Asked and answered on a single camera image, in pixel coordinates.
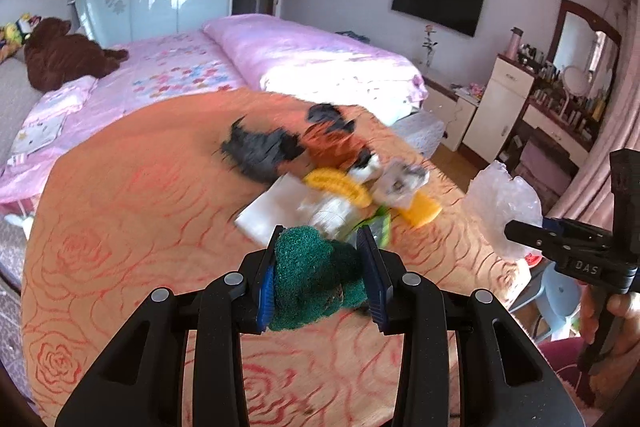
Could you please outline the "person's right hand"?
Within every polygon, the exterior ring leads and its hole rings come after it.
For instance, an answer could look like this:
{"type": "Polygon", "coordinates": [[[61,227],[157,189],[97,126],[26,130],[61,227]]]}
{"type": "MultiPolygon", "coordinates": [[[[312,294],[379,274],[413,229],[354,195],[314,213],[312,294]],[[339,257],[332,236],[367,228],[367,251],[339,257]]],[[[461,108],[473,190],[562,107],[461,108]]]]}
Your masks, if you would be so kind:
{"type": "MultiPolygon", "coordinates": [[[[614,317],[620,317],[623,320],[613,348],[613,355],[626,355],[639,342],[639,295],[637,293],[613,295],[608,298],[606,309],[614,317]]],[[[597,305],[593,291],[590,286],[586,286],[580,303],[579,332],[582,339],[590,345],[599,327],[596,314],[597,305]]]]}

